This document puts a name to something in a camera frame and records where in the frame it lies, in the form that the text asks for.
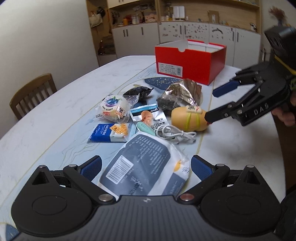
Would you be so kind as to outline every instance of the hand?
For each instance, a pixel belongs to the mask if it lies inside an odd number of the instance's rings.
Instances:
[[[291,103],[296,106],[296,91],[291,95]],[[281,107],[274,109],[271,113],[277,116],[286,126],[295,125],[295,115],[292,112],[284,112]]]

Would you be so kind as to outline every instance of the chair backrest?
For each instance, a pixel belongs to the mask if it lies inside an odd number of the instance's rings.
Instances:
[[[10,107],[20,120],[29,111],[57,91],[51,74],[44,74],[22,87],[10,101]]]

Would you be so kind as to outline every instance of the charging cable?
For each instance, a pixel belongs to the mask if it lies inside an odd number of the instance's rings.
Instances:
[[[184,132],[172,125],[162,125],[156,130],[156,136],[164,140],[178,138],[179,141],[184,140],[194,142],[196,140],[196,135],[196,132]]]

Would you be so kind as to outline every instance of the white marble table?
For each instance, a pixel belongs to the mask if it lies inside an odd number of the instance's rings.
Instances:
[[[63,168],[70,163],[79,165],[93,156],[98,148],[110,148],[110,143],[100,146],[85,143],[96,125],[92,117],[94,107],[115,90],[124,93],[132,88],[132,84],[158,76],[155,67],[154,56],[129,56],[104,65],[42,102],[0,140],[0,240],[5,240],[1,225],[9,223],[14,226],[11,204],[35,168],[40,164],[50,169]],[[237,101],[251,88],[239,87],[227,95],[211,99],[213,88],[226,83],[237,71],[237,68],[226,66],[210,86],[203,86],[203,109]],[[122,145],[112,144],[115,149]],[[194,146],[179,147],[190,158],[199,154],[212,164],[224,163],[232,169],[253,164],[279,201],[285,197],[284,163],[271,114],[246,127],[226,118],[200,133]],[[98,154],[109,160],[116,153]]]

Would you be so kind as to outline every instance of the white cabinet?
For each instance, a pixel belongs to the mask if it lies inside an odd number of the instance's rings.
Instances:
[[[210,24],[210,43],[222,44],[227,46],[225,64],[233,66],[235,48],[235,28]]]
[[[247,68],[257,64],[260,54],[261,35],[243,29],[236,29],[233,66]]]
[[[107,0],[108,8],[116,7],[123,4],[122,0]]]
[[[130,25],[112,31],[117,58],[155,55],[155,46],[159,44],[158,23]]]
[[[140,35],[140,55],[155,55],[155,46],[159,44],[158,23],[137,25]]]
[[[138,0],[107,0],[108,8],[116,7],[125,3],[136,2]]]
[[[170,42],[184,39],[182,22],[159,23],[160,42]]]
[[[184,38],[209,42],[209,27],[208,23],[183,23]]]
[[[130,49],[128,30],[126,27],[112,29],[117,58],[128,56]]]

